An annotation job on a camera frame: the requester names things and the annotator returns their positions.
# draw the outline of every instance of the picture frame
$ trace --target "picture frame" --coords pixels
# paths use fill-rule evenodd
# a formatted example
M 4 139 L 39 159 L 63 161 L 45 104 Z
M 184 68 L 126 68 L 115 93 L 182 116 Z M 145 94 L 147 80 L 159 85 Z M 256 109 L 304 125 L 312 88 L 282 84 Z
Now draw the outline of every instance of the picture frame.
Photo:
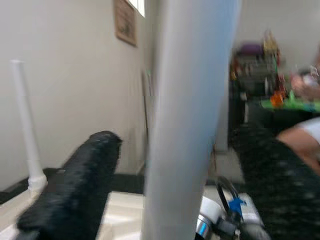
M 118 39 L 136 47 L 136 10 L 127 0 L 114 0 L 115 35 Z

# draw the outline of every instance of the white pole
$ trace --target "white pole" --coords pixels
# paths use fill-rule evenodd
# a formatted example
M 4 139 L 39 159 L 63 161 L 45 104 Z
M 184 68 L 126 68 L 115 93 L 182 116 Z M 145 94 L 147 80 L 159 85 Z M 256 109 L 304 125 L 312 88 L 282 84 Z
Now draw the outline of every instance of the white pole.
M 31 197 L 35 197 L 47 184 L 47 178 L 40 165 L 39 149 L 26 87 L 23 62 L 20 60 L 11 60 L 11 68 L 27 153 L 27 166 L 29 170 L 28 189 Z
M 194 240 L 240 0 L 167 0 L 144 240 Z

